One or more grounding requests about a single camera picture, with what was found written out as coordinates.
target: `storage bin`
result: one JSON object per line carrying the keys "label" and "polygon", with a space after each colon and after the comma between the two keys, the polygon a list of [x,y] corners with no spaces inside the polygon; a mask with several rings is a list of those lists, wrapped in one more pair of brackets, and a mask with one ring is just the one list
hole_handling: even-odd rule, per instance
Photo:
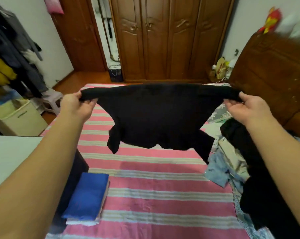
{"label": "storage bin", "polygon": [[11,136],[38,136],[47,128],[29,100],[9,100],[0,106],[0,132]]}

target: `pink striped bed sheet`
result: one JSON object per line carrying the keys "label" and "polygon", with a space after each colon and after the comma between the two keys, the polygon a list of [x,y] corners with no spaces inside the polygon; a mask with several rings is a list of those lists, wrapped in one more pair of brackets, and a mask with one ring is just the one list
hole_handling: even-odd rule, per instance
{"label": "pink striped bed sheet", "polygon": [[[118,85],[87,84],[84,88]],[[112,118],[96,105],[85,123],[78,149],[91,173],[110,175],[100,224],[68,225],[64,238],[248,239],[236,218],[232,188],[204,177],[207,165],[193,150],[107,147]]]}

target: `dark blue folded garment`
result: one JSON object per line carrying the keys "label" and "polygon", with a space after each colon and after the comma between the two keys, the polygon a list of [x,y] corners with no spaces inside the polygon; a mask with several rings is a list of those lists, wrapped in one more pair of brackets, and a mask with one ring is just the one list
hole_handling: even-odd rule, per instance
{"label": "dark blue folded garment", "polygon": [[108,174],[82,173],[62,218],[94,221],[108,183]]}

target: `bed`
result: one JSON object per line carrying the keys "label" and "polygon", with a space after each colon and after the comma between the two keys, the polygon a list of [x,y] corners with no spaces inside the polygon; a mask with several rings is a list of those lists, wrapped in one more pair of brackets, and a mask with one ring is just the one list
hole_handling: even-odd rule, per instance
{"label": "bed", "polygon": [[[300,44],[276,34],[254,34],[229,83],[263,97],[279,122],[300,136]],[[87,84],[84,88],[113,86]],[[202,129],[229,117],[221,105]],[[67,226],[59,238],[249,238],[236,216],[238,201],[231,186],[223,189],[208,181],[204,177],[207,165],[193,149],[145,149],[121,143],[114,155],[106,145],[113,125],[112,118],[96,105],[78,144],[90,172],[110,175],[101,222],[92,227]]]}

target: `hand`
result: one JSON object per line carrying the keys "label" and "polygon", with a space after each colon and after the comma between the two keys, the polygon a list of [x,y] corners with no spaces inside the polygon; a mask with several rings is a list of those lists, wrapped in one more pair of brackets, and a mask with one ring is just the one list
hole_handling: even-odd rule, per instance
{"label": "hand", "polygon": [[249,96],[240,92],[239,97],[244,103],[224,99],[224,104],[228,108],[235,120],[244,126],[254,121],[272,118],[272,113],[265,100],[259,96]]}
{"label": "hand", "polygon": [[82,123],[85,123],[91,116],[93,108],[97,103],[97,99],[80,102],[80,97],[80,91],[65,95],[60,102],[60,114],[68,117],[68,119],[78,118]]}

